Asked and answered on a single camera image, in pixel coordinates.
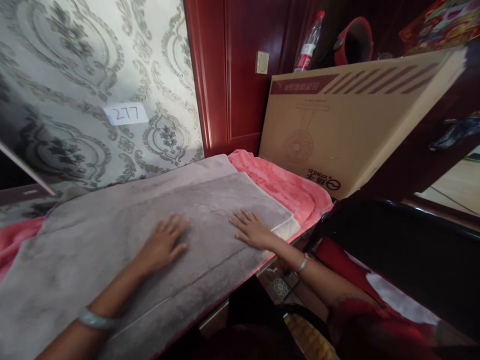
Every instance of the fan illustration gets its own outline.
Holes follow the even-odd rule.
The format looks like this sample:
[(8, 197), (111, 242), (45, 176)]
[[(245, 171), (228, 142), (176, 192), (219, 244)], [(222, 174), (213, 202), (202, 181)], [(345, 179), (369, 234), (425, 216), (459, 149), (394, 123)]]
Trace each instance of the fan illustration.
[(329, 111), (325, 103), (297, 104), (295, 109), (302, 112), (300, 128), (288, 134), (283, 141), (283, 152), (290, 163), (300, 164), (308, 160), (314, 152), (314, 139), (308, 128), (318, 111)]

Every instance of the hand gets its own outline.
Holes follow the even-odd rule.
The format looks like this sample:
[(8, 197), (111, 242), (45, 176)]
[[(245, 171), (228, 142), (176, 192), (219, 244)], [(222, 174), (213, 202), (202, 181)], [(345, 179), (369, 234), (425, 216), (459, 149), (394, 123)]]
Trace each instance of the hand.
[(146, 243), (132, 261), (141, 274), (149, 275), (163, 269), (187, 250), (186, 243), (177, 246), (175, 244), (189, 225), (190, 220), (180, 214), (170, 215), (168, 220), (155, 225)]
[(241, 212), (234, 211), (233, 213), (235, 217), (229, 217), (228, 221), (241, 230), (235, 234), (235, 237), (252, 248), (274, 251), (275, 245), (279, 241), (283, 242), (281, 238), (270, 231), (256, 212), (250, 213), (242, 209)]

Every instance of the silver bracelet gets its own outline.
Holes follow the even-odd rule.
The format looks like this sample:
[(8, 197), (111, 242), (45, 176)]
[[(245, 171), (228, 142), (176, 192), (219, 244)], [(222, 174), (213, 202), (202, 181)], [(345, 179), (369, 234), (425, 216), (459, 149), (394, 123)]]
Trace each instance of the silver bracelet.
[(305, 253), (305, 258), (303, 259), (303, 262), (301, 263), (300, 268), (297, 271), (295, 271), (296, 274), (300, 274), (305, 269), (309, 259), (310, 259), (309, 255)]
[(106, 317), (98, 316), (91, 312), (87, 307), (83, 307), (78, 312), (78, 321), (88, 327), (100, 330), (111, 330), (118, 327), (120, 319), (110, 319)]

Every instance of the damask pattern wallpaper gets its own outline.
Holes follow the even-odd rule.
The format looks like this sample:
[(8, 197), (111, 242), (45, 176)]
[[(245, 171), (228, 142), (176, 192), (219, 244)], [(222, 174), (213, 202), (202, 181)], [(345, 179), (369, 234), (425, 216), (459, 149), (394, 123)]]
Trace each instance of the damask pattern wallpaper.
[[(0, 19), (0, 139), (55, 190), (203, 158), (181, 0), (0, 0)], [(149, 122), (111, 125), (102, 107), (122, 102)]]

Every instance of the light switch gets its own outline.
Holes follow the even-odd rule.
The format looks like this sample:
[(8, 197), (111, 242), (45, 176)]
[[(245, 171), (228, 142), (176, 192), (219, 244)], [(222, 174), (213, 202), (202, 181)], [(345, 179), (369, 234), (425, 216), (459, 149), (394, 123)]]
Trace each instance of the light switch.
[(257, 51), (256, 52), (256, 73), (266, 74), (269, 70), (269, 57), (268, 52)]

